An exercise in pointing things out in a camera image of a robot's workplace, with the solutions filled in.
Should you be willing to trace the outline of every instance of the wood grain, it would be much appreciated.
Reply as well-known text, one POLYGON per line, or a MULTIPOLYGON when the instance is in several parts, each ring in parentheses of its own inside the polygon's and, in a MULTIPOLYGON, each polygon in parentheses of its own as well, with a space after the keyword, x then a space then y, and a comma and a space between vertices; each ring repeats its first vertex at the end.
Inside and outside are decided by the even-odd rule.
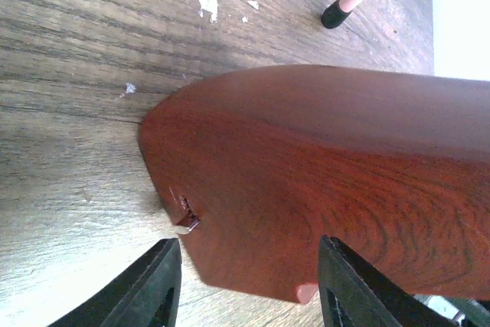
POLYGON ((308 302, 338 237, 409 293, 490 299, 490 85, 283 66, 185 87, 140 146, 210 285, 308 302))
MULTIPOLYGON (((433 72, 431 0, 367 0, 335 31, 319 23, 334 0, 247 1, 218 0, 210 24, 198 0, 0 0, 0 325, 54 321, 173 235, 137 132, 192 80, 292 63, 433 72)), ((322 325, 319 304, 218 291, 184 256, 178 325, 322 325)))

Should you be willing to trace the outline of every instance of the reddish-brown wooden panel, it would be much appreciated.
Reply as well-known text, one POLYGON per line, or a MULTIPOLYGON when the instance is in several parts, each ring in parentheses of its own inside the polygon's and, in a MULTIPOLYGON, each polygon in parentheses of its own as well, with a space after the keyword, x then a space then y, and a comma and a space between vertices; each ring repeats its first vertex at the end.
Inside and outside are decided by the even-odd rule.
POLYGON ((321 66, 203 80, 145 118, 140 146, 202 280, 296 302, 319 239, 409 293, 490 299, 490 85, 321 66))

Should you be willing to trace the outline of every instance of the wood grain pattern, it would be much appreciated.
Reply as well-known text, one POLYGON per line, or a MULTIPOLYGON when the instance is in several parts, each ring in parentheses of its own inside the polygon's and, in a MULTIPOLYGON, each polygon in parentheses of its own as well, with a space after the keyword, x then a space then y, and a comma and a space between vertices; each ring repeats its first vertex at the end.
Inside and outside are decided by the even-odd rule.
POLYGON ((490 85, 268 67, 185 87, 140 146, 213 286, 308 302, 322 235, 409 293, 490 299, 490 85))
MULTIPOLYGON (((367 0, 333 32, 319 23, 333 0, 247 1, 218 0, 210 24, 198 0, 0 0, 0 325, 54 321, 173 235, 137 133, 192 80, 291 63, 433 72, 431 0, 367 0)), ((184 258, 179 326, 322 325, 319 304, 205 286, 184 258)))

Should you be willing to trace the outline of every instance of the wooden floor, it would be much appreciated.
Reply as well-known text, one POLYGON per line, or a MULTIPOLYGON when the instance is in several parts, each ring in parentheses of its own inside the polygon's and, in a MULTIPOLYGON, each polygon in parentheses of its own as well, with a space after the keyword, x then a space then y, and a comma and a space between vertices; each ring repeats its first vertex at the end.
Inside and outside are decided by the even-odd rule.
MULTIPOLYGON (((54 321, 173 236, 136 137, 178 88, 272 64, 433 72, 431 0, 366 0, 332 31, 334 0, 247 1, 211 24, 198 0, 0 0, 0 325, 54 321)), ((322 325, 318 297, 210 288, 186 256, 183 277, 179 326, 322 325)))

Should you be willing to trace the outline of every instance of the rubber tip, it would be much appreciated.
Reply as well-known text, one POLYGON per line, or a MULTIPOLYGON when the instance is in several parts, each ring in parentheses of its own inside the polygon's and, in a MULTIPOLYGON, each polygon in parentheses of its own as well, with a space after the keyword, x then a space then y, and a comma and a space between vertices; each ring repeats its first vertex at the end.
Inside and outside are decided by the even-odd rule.
POLYGON ((336 0, 335 3, 325 9, 322 15, 322 25, 328 29, 336 28, 342 24, 343 21, 351 14, 345 13, 340 9, 340 0, 336 0))
POLYGON ((304 283, 296 288, 296 297, 300 304, 308 304, 318 291, 317 283, 304 283))

